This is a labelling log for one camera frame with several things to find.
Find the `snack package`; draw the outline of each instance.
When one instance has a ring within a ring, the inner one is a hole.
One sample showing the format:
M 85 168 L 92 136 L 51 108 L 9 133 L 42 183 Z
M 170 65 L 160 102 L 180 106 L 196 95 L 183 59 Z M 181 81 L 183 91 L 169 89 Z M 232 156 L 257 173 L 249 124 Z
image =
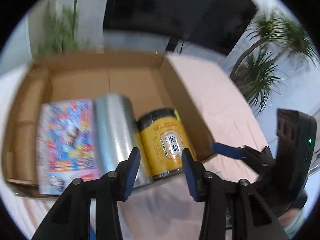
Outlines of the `snack package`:
M 75 178 L 100 178 L 94 150 L 92 101 L 41 106 L 36 159 L 41 194 L 61 195 Z

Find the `tin can lid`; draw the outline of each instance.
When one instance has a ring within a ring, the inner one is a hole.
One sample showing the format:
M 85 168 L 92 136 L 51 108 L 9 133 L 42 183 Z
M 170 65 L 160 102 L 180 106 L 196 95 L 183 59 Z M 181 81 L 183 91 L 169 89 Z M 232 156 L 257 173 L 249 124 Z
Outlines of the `tin can lid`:
M 172 108 L 161 108 L 145 114 L 138 120 L 139 131 L 149 127 L 155 120 L 168 116 L 177 118 Z

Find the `table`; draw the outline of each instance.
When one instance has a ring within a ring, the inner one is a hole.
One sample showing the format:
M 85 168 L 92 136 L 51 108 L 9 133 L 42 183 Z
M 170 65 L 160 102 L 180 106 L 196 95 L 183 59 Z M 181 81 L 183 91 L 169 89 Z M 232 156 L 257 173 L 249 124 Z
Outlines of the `table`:
M 252 111 L 233 82 L 213 62 L 198 58 L 166 56 L 185 84 L 217 142 L 233 147 L 248 145 L 259 151 L 267 142 Z M 0 77 L 0 145 L 6 119 L 14 95 L 28 72 L 22 65 Z M 240 160 L 217 155 L 204 164 L 210 171 L 221 171 L 224 179 L 250 182 L 257 174 Z M 39 200 L 15 196 L 7 187 L 0 165 L 0 194 L 12 219 L 27 238 L 31 238 L 54 203 L 54 199 Z M 167 183 L 137 192 L 125 203 L 119 203 L 119 215 L 124 239 L 197 239 L 204 203 L 190 197 L 183 176 Z M 91 225 L 95 226 L 95 202 L 91 205 Z

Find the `plant stem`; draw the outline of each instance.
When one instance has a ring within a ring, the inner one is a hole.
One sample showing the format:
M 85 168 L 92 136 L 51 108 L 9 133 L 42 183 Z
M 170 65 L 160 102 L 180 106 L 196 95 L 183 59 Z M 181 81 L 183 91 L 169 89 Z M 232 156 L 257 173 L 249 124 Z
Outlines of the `plant stem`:
M 230 78 L 232 80 L 234 80 L 235 77 L 235 73 L 240 65 L 240 63 L 245 59 L 245 57 L 247 57 L 251 52 L 253 52 L 253 50 L 257 47 L 259 47 L 260 45 L 262 45 L 263 43 L 265 43 L 266 40 L 265 39 L 260 39 L 258 41 L 256 41 L 253 45 L 251 45 L 237 60 L 237 62 L 235 63 L 235 66 L 233 67 L 231 73 L 230 73 Z
M 72 32 L 73 37 L 75 36 L 76 15 L 77 15 L 77 0 L 74 0 L 74 2 L 73 2 L 73 19 L 72 19 L 72 26 L 71 26 L 71 32 Z

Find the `black television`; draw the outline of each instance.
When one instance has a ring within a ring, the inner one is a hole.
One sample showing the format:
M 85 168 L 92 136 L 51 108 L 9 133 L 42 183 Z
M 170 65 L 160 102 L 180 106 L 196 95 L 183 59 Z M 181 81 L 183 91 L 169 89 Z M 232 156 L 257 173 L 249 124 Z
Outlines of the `black television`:
M 156 33 L 228 55 L 256 10 L 251 0 L 108 0 L 103 29 Z

